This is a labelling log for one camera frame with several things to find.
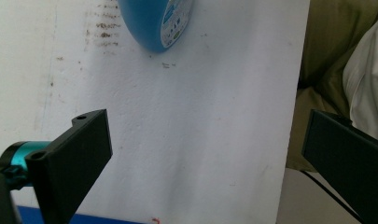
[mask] olive fabric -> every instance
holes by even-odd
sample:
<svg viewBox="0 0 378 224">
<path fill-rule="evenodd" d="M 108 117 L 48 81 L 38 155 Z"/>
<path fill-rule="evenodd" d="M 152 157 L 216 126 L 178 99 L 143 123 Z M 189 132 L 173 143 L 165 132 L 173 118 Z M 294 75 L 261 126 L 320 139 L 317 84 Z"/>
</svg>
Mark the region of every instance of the olive fabric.
<svg viewBox="0 0 378 224">
<path fill-rule="evenodd" d="M 361 37 L 377 21 L 378 0 L 311 1 L 287 168 L 315 172 L 301 154 L 311 109 L 349 118 L 343 69 Z"/>
</svg>

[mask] blue edge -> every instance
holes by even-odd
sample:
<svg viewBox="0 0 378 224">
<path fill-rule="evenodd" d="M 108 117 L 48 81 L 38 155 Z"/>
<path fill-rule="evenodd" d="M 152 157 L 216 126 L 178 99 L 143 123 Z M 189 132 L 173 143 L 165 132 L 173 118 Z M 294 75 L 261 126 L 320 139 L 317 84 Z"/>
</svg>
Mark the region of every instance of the blue edge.
<svg viewBox="0 0 378 224">
<path fill-rule="evenodd" d="M 38 208 L 18 206 L 23 224 L 44 224 L 40 210 Z M 70 224 L 141 224 L 137 222 L 121 221 L 104 217 L 91 217 L 84 215 L 74 215 Z"/>
</svg>

